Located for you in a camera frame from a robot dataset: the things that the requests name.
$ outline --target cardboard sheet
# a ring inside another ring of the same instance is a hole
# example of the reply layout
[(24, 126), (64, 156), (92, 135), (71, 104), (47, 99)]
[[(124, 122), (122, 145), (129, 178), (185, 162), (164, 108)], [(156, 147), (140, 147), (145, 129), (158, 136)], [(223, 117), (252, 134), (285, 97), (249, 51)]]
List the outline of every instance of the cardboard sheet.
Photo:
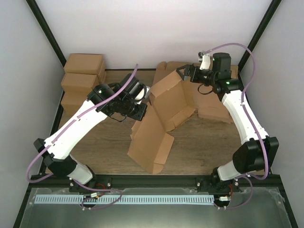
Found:
[(79, 92), (88, 95), (99, 84), (97, 75), (66, 73), (61, 86), (66, 92)]
[(132, 128), (128, 155), (151, 174), (162, 171), (174, 137), (167, 134), (154, 108), (148, 105), (145, 117)]

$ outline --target white cable channel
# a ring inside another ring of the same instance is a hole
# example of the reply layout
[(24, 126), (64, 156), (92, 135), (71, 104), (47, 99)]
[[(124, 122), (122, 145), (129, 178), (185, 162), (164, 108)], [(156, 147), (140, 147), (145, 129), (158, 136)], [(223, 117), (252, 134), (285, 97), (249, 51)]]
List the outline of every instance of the white cable channel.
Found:
[[(98, 199), (88, 199), (84, 204), (109, 204), (118, 195), (103, 195)], [(36, 195), (35, 204), (80, 204), (83, 195)], [(115, 204), (190, 204), (213, 205), (213, 195), (123, 195)]]

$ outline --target cardboard box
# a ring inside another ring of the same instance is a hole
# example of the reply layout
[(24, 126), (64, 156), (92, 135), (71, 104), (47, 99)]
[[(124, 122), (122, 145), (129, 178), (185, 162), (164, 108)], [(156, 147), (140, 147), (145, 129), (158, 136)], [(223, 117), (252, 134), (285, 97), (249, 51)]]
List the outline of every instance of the cardboard box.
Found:
[(102, 82), (105, 77), (105, 62), (103, 61), (100, 67), (100, 70), (98, 72), (98, 80), (99, 82)]
[(166, 132), (183, 124), (195, 111), (190, 81), (175, 71), (151, 87), (150, 101)]
[(162, 171), (174, 137), (167, 134), (154, 108), (148, 104), (141, 122), (132, 127), (128, 155), (151, 174)]
[(106, 77), (107, 77), (107, 73), (106, 73), (106, 71), (105, 71), (105, 72), (104, 72), (104, 78), (103, 78), (103, 80), (100, 82), (101, 84), (102, 84), (102, 83), (105, 83)]
[(61, 86), (65, 92), (80, 92), (88, 95), (99, 84), (97, 75), (66, 73)]
[[(231, 66), (231, 78), (238, 78), (238, 66)], [(199, 84), (192, 83), (194, 102), (197, 105), (199, 117), (233, 123), (227, 108), (220, 102), (215, 93), (201, 95), (198, 92)], [(199, 91), (207, 93), (212, 89), (211, 86), (201, 86)]]
[[(176, 68), (181, 67), (185, 64), (191, 64), (188, 62), (161, 62), (155, 72), (155, 77), (153, 80), (153, 85), (161, 81), (163, 78), (165, 78), (168, 74), (170, 74), (172, 71), (175, 71)], [(237, 66), (231, 66), (231, 77), (237, 78), (238, 77), (238, 67)], [(214, 93), (209, 95), (201, 95), (197, 89), (200, 84), (197, 83), (191, 83), (191, 89), (193, 92), (193, 99), (194, 103), (196, 105), (196, 108), (198, 109), (199, 117), (201, 118), (207, 118), (207, 119), (214, 119), (219, 121), (224, 121), (227, 123), (232, 123), (233, 120), (231, 116), (229, 115), (228, 110), (225, 108), (225, 106), (219, 101), (218, 96)], [(200, 91), (202, 93), (206, 93), (211, 90), (211, 87), (205, 87), (201, 86)]]
[(62, 98), (61, 105), (65, 112), (69, 116), (72, 116), (78, 111), (86, 99), (85, 94), (67, 92)]
[(66, 73), (98, 75), (103, 63), (103, 55), (71, 54), (66, 62)]

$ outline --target red wire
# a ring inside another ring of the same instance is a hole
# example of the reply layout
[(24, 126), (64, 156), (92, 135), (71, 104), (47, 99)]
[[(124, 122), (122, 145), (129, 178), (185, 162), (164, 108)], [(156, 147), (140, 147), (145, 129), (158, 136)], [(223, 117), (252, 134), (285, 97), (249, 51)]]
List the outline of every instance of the red wire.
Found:
[(103, 187), (103, 189), (105, 189), (105, 185), (103, 185), (102, 183), (97, 183), (96, 186), (101, 186), (101, 187)]
[(231, 197), (231, 199), (232, 199), (232, 194), (233, 194), (232, 185), (231, 185), (231, 184), (229, 184), (228, 186), (230, 187), (230, 191), (231, 191), (231, 193), (230, 193), (230, 197)]

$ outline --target wooden table surface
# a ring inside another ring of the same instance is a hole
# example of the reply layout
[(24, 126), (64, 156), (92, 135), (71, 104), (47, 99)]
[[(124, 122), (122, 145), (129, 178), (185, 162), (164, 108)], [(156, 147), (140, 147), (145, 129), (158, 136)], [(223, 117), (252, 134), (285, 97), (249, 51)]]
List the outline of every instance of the wooden table surface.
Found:
[[(120, 82), (131, 71), (107, 71), (107, 81)], [(137, 78), (152, 85), (155, 71), (138, 71)], [(69, 119), (64, 112), (60, 127)], [(128, 155), (131, 127), (135, 120), (123, 123), (107, 118), (93, 128), (72, 150), (81, 163), (96, 174), (148, 174)], [(212, 169), (232, 160), (240, 146), (235, 125), (199, 118), (197, 113), (178, 129), (164, 169), (160, 174), (211, 174)]]

